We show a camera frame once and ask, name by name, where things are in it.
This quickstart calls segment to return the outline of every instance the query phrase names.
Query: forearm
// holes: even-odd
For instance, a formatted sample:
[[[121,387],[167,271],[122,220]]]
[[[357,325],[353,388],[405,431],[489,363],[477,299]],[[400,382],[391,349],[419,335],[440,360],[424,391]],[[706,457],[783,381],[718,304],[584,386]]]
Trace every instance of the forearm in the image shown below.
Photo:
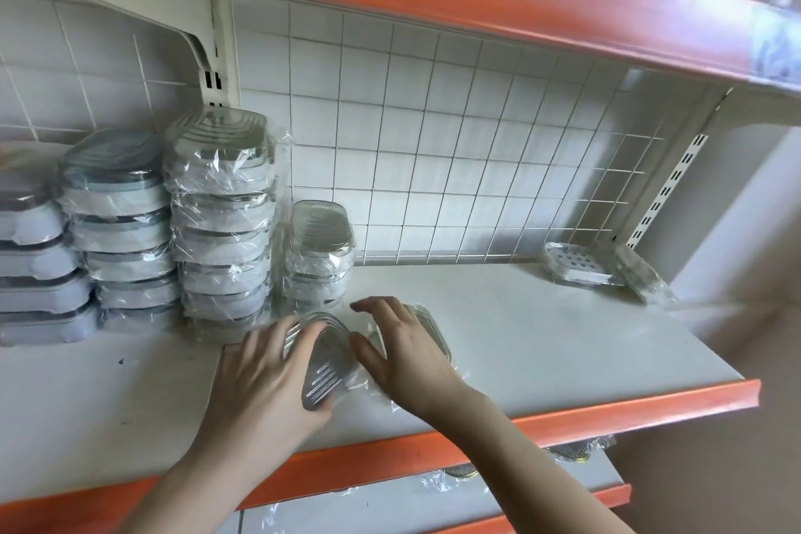
[[[159,480],[117,534],[211,534],[252,487],[235,465],[190,452]]]
[[[434,425],[465,452],[518,534],[631,532],[481,393],[466,391]]]

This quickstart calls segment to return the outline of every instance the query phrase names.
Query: stack of containers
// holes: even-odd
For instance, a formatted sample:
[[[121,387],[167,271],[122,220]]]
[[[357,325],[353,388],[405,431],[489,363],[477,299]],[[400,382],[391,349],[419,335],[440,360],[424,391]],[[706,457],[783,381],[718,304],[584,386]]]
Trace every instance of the stack of containers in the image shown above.
[[[276,142],[261,114],[205,107],[166,131],[173,256],[195,337],[235,343],[269,312]]]
[[[58,202],[97,280],[107,330],[169,330],[181,322],[163,149],[156,133],[105,129],[59,163]]]
[[[63,148],[0,147],[0,346],[71,343],[98,328],[91,280],[49,185]]]
[[[348,290],[354,262],[353,229],[342,205],[298,201],[292,206],[281,286],[286,310],[334,306]]]

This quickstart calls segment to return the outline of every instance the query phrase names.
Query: person's left hand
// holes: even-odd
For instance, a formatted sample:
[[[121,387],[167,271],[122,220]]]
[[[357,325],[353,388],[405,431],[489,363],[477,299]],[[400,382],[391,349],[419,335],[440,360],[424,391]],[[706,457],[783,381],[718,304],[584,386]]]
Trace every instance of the person's left hand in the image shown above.
[[[236,471],[255,487],[331,418],[332,398],[315,411],[301,395],[312,348],[324,322],[304,328],[284,359],[287,331],[295,317],[249,332],[239,350],[220,360],[212,395],[187,453]]]

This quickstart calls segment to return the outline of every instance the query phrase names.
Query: hand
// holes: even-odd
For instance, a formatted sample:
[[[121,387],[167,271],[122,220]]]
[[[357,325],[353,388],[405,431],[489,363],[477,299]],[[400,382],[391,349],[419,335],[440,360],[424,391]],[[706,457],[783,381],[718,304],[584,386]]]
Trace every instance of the hand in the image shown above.
[[[315,411],[306,410],[301,399],[312,348],[325,324],[304,328],[284,359],[287,331],[294,324],[294,317],[285,317],[248,332],[239,350],[223,354],[206,414],[187,453],[201,462],[224,463],[250,489],[331,418],[330,398]]]
[[[438,418],[472,389],[396,297],[366,297],[351,308],[373,316],[387,350],[384,358],[365,336],[351,334],[356,358],[395,403],[436,428]]]

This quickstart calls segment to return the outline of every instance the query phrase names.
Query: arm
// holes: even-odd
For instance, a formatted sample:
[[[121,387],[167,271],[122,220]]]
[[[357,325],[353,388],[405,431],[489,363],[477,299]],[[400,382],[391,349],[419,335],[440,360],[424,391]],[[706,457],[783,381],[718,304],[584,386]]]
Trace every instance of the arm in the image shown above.
[[[396,297],[351,305],[368,312],[387,358],[351,334],[356,357],[398,405],[450,439],[478,469],[517,534],[632,534],[616,515],[469,387]]]
[[[195,441],[118,534],[211,534],[258,484],[331,417],[301,403],[315,340],[324,324],[304,329],[284,360],[292,317],[245,336],[220,359]]]

